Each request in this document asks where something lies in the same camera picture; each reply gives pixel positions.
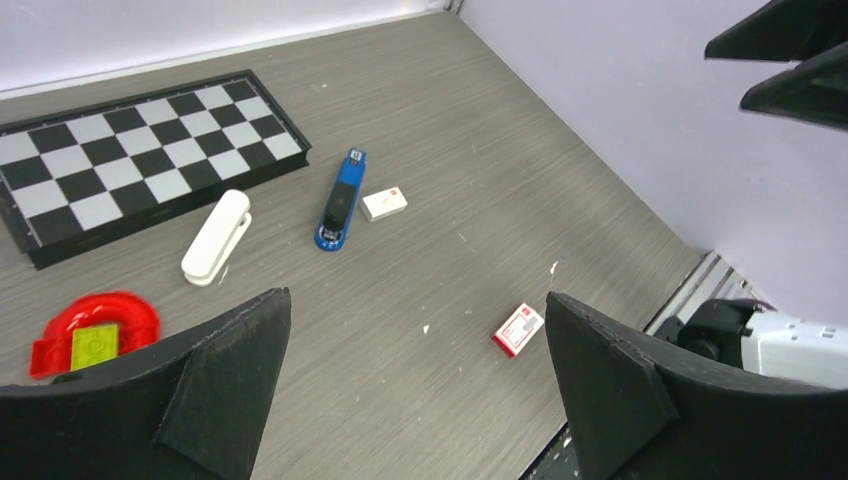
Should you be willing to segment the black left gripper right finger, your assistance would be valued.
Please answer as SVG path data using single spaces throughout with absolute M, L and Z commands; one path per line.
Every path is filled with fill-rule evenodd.
M 843 479 L 847 393 L 719 363 L 550 293 L 546 335 L 586 479 Z

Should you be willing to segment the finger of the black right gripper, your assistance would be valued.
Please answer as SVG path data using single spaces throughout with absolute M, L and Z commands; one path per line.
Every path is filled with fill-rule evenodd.
M 773 0 L 710 40 L 708 59 L 805 61 L 847 41 L 847 0 Z
M 750 88 L 740 108 L 847 130 L 847 43 Z

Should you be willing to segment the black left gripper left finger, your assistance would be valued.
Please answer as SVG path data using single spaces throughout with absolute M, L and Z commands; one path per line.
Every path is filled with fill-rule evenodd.
M 43 385 L 1 389 L 5 479 L 247 479 L 291 329 L 272 288 Z

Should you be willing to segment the red white staple box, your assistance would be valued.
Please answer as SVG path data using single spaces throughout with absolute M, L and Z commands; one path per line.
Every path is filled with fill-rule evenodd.
M 492 341 L 509 357 L 516 357 L 544 326 L 545 319 L 526 303 L 521 303 L 495 330 Z

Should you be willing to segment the white stapler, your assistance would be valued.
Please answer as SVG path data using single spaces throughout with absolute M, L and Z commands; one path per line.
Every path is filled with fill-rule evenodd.
M 218 275 L 251 225 L 251 201 L 239 190 L 227 190 L 216 203 L 183 256 L 186 281 L 206 287 Z

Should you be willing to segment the blue stapler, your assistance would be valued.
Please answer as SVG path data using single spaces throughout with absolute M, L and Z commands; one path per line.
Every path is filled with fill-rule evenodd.
M 326 252 L 341 249 L 359 199 L 367 153 L 351 148 L 344 158 L 316 228 L 316 246 Z

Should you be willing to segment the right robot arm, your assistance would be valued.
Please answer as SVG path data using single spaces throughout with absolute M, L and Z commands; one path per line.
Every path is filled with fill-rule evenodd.
M 749 88 L 741 109 L 846 130 L 846 2 L 769 1 L 711 39 L 704 55 L 794 63 Z M 755 374 L 847 386 L 846 328 L 792 317 L 750 295 L 696 302 L 679 293 L 646 332 Z

